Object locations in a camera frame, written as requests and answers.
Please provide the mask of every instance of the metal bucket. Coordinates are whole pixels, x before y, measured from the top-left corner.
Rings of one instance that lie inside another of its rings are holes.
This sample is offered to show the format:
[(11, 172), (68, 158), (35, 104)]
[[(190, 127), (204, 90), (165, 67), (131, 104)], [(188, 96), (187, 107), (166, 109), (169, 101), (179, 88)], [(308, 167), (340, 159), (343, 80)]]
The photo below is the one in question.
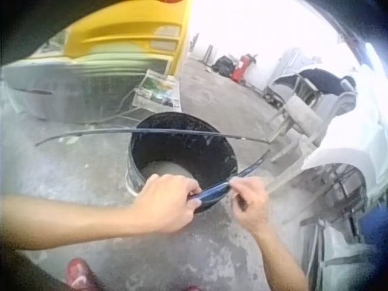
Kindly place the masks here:
[[(137, 128), (219, 132), (194, 116), (177, 112), (152, 115)], [(134, 133), (130, 140), (126, 180), (135, 192), (141, 191), (152, 173), (192, 176), (206, 189), (237, 172), (235, 152), (222, 136)], [(197, 212), (210, 208), (221, 198), (203, 203)]]

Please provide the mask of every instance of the cable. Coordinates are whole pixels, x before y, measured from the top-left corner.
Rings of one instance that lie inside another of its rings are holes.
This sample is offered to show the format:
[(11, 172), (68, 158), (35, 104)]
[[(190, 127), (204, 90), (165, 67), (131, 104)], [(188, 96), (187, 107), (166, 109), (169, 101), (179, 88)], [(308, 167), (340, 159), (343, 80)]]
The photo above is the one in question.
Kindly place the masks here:
[(238, 135), (228, 135), (220, 132), (203, 132), (196, 130), (181, 130), (181, 129), (137, 129), (137, 128), (126, 128), (126, 129), (90, 129), (90, 130), (78, 130), (75, 132), (67, 132), (61, 135), (51, 136), (49, 138), (43, 139), (40, 142), (37, 142), (35, 146), (40, 146), (48, 141), (54, 139), (66, 138), (68, 136), (82, 136), (82, 135), (97, 135), (97, 134), (106, 134), (106, 133), (162, 133), (162, 134), (189, 134), (189, 135), (201, 135), (201, 136), (222, 136), (225, 138), (241, 139), (243, 141), (255, 141), (261, 142), (263, 144), (270, 144), (264, 139), (258, 138), (249, 138)]

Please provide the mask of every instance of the stained floor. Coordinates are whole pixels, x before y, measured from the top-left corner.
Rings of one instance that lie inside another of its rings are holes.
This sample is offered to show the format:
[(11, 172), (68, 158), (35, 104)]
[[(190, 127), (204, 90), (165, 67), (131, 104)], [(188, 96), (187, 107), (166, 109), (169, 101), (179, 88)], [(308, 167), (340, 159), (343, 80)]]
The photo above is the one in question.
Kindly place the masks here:
[[(188, 59), (181, 77), (183, 112), (195, 115), (219, 131), (265, 138), (273, 130), (265, 123), (275, 113), (261, 97), (233, 81), (209, 73)], [(2, 102), (2, 192), (99, 206), (129, 204), (125, 189), (125, 153), (129, 136), (96, 135), (53, 141), (35, 147), (34, 142), (57, 133), (87, 128), (84, 125), (40, 121), (15, 113)], [(288, 137), (271, 145), (275, 154)], [(262, 154), (266, 146), (231, 140), (243, 168)], [(257, 174), (267, 181), (296, 159), (285, 156), (277, 164), (266, 161)], [(294, 183), (272, 195), (270, 216), (285, 245), (299, 260), (303, 234), (298, 227), (303, 213), (292, 222), (298, 206), (310, 196), (304, 184)], [(268, 290), (260, 251), (250, 235), (233, 218), (230, 198), (174, 235), (118, 238), (27, 252), (48, 273), (64, 280), (67, 262), (84, 258), (106, 290)]]

